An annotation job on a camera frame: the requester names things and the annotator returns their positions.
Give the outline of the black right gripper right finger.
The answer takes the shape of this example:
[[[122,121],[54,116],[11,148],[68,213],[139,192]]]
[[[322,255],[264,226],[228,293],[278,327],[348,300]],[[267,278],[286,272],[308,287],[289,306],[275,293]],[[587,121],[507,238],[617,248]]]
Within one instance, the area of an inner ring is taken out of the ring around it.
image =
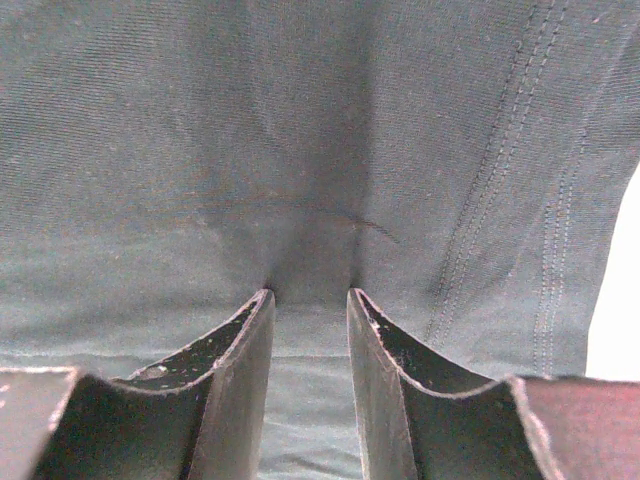
[[[584,377],[492,380],[347,297],[367,479],[635,479],[639,386]]]

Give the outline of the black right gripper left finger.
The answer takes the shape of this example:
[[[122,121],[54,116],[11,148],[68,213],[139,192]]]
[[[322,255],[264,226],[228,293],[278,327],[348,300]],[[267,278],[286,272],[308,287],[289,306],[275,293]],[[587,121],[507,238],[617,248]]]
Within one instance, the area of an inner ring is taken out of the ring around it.
[[[126,379],[77,367],[1,372],[5,479],[252,479],[268,385],[275,299]]]

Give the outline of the black t-shirt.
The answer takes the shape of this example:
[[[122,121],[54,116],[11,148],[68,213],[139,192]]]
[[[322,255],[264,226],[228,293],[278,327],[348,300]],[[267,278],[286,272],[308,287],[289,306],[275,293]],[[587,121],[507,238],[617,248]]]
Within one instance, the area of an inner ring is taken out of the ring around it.
[[[258,291],[257,474],[367,479],[347,297],[584,377],[639,163],[635,1],[5,1],[1,372],[126,379]]]

